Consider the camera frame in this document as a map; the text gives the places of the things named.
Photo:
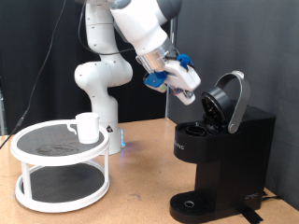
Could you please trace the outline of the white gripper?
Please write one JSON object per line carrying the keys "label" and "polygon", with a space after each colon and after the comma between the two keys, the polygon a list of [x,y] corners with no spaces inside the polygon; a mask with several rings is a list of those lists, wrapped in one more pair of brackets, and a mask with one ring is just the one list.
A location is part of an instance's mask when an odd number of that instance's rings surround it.
{"label": "white gripper", "polygon": [[201,78],[195,70],[190,66],[184,68],[178,61],[169,61],[165,65],[164,71],[167,73],[164,82],[175,87],[174,94],[180,94],[183,89],[186,97],[192,97],[194,96],[193,91],[201,84]]}

